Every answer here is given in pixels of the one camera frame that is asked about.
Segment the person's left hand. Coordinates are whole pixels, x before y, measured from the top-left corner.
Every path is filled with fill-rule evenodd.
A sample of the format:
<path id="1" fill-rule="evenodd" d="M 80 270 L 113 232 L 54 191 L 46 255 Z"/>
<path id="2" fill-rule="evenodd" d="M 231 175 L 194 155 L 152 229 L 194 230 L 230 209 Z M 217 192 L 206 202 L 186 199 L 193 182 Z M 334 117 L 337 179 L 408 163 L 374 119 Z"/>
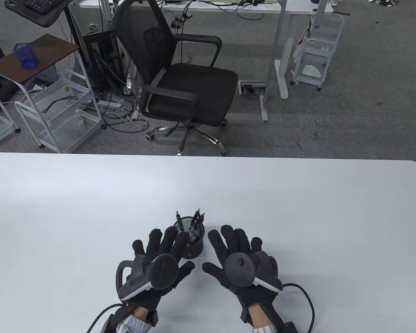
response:
<path id="1" fill-rule="evenodd" d="M 144 249 L 141 240 L 135 240 L 132 243 L 132 249 L 135 255 L 146 255 L 149 259 L 155 259 L 161 254 L 172 255 L 177 262 L 180 262 L 183 256 L 184 249 L 189 243 L 189 234 L 185 232 L 178 233 L 176 227 L 170 226 L 162 233 L 160 229 L 153 229 L 149 234 L 149 240 L 147 248 Z M 136 306 L 133 315 L 143 321 L 146 320 L 146 316 L 149 312 L 154 312 L 157 309 L 161 298 L 173 289 L 176 289 L 178 284 L 186 278 L 192 270 L 195 268 L 195 264 L 191 261 L 184 263 L 179 268 L 178 276 L 175 282 L 164 290 L 150 290 L 143 291 L 138 294 L 132 300 L 132 304 Z"/>

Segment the person's right hand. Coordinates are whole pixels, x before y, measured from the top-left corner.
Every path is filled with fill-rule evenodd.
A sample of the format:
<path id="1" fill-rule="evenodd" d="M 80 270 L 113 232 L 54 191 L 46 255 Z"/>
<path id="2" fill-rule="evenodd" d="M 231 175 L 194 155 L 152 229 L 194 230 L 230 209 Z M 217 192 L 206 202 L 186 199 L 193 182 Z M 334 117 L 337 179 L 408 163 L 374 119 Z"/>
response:
<path id="1" fill-rule="evenodd" d="M 259 237 L 254 237 L 251 241 L 248 241 L 243 229 L 233 229 L 230 225 L 223 225 L 220 233 L 217 230 L 211 230 L 208 233 L 208 239 L 215 250 L 221 267 L 211 262 L 205 262 L 202 264 L 204 273 L 217 279 L 222 287 L 237 296 L 243 309 L 249 309 L 256 304 L 272 304 L 277 293 L 255 285 L 236 287 L 225 274 L 225 262 L 229 256 L 234 253 L 244 253 L 251 256 L 251 254 L 262 250 L 262 240 Z"/>

